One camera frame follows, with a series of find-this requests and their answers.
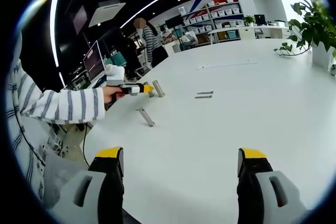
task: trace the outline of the monitor screen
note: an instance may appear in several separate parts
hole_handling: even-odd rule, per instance
[[[80,33],[87,20],[88,15],[85,12],[84,6],[82,6],[72,20],[74,24],[73,26],[75,27],[76,30],[76,34]]]
[[[85,55],[83,62],[88,72],[90,81],[92,81],[95,77],[97,77],[105,70],[104,62],[101,58],[101,53],[97,41],[92,45],[88,53]]]

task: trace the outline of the metal cylinder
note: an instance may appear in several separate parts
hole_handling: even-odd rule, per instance
[[[142,117],[146,120],[146,122],[148,123],[150,127],[153,127],[155,125],[153,120],[149,117],[149,115],[143,108],[139,108],[139,112],[142,115]]]
[[[148,95],[149,95],[149,97],[154,97],[154,96],[155,96],[155,93],[154,93],[154,91],[149,91],[149,92],[148,92]]]
[[[165,94],[157,81],[153,81],[153,86],[155,87],[159,97],[164,97]]]
[[[149,95],[149,97],[154,97],[154,96],[155,96],[155,93],[154,93],[154,91],[149,91],[149,92],[148,92],[148,95]]]

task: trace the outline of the metal rod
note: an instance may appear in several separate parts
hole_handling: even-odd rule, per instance
[[[154,96],[155,96],[155,93],[154,93],[154,91],[149,91],[149,92],[148,92],[148,95],[149,95],[149,97],[154,97]]]
[[[148,123],[148,125],[150,127],[153,127],[155,125],[155,123],[149,117],[149,115],[147,114],[147,112],[143,108],[139,108],[138,110],[139,110],[140,114],[142,115],[142,117],[146,120],[146,122]]]
[[[213,91],[210,91],[210,92],[199,92],[197,94],[213,94],[214,92]]]
[[[205,95],[205,96],[203,96],[203,97],[195,97],[195,99],[200,99],[200,98],[211,98],[212,97],[212,95]]]
[[[159,97],[164,97],[165,94],[164,94],[163,90],[161,89],[159,83],[156,80],[153,81],[153,86],[155,87]]]

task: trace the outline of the woman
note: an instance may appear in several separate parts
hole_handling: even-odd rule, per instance
[[[143,18],[135,19],[134,26],[136,29],[142,30],[142,38],[146,42],[148,62],[152,64],[152,67],[156,67],[168,57],[166,50],[160,42],[158,32],[151,23],[146,22]]]
[[[172,31],[164,26],[160,27],[161,37],[163,38],[163,42],[170,42],[175,38]]]

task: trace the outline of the person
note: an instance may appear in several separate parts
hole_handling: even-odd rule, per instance
[[[175,38],[172,31],[168,29],[167,27],[161,26],[160,31],[161,31],[161,37],[163,39],[163,42],[170,42],[171,40]]]
[[[6,114],[11,141],[22,175],[35,195],[42,201],[44,180],[41,173],[42,159],[34,150],[25,135],[23,116],[52,124],[76,124],[102,119],[104,104],[111,102],[112,95],[117,99],[124,96],[119,87],[103,87],[79,91],[41,90],[23,70],[19,55],[22,48],[22,35],[15,46],[10,72],[7,75]]]
[[[142,38],[146,42],[147,59],[153,68],[168,58],[168,54],[160,42],[158,31],[151,23],[146,22],[143,18],[136,18],[133,24],[136,29],[142,30]]]
[[[130,38],[125,38],[121,30],[117,29],[112,33],[112,41],[126,61],[126,75],[128,78],[133,79],[137,77],[135,71],[141,68],[138,59],[138,53],[134,41]]]

